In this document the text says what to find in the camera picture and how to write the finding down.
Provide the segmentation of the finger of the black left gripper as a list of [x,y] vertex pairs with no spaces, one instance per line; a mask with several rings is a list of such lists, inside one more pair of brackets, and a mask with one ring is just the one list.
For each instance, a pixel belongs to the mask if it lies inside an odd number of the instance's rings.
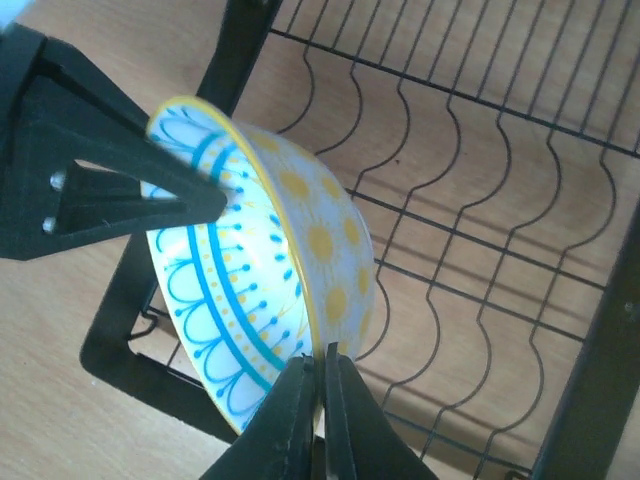
[[224,193],[146,135],[147,115],[72,45],[1,37],[1,255],[31,260],[210,223]]

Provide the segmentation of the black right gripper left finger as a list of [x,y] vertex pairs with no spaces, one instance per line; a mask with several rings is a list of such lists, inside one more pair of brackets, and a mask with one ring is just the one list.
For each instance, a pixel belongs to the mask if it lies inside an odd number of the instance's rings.
[[316,383],[314,360],[295,357],[238,439],[204,479],[309,479]]

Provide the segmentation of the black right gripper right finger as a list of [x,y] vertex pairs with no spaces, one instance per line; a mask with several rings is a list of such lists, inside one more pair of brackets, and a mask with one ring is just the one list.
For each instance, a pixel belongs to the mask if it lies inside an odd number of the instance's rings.
[[353,361],[329,345],[325,356],[328,479],[434,479],[394,431]]

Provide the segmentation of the sun pattern ceramic bowl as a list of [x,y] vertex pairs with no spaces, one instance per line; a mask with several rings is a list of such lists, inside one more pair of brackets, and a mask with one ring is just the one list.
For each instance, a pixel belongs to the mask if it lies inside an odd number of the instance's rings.
[[290,359],[359,354],[376,298],[369,230],[312,153],[204,100],[166,101],[146,132],[226,198],[217,220],[146,241],[187,357],[242,432]]

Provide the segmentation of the black wire dish rack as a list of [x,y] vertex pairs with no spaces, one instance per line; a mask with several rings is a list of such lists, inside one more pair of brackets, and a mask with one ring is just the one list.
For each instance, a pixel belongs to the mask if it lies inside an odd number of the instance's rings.
[[358,365],[443,479],[639,475],[639,5],[285,1],[237,114],[364,215]]

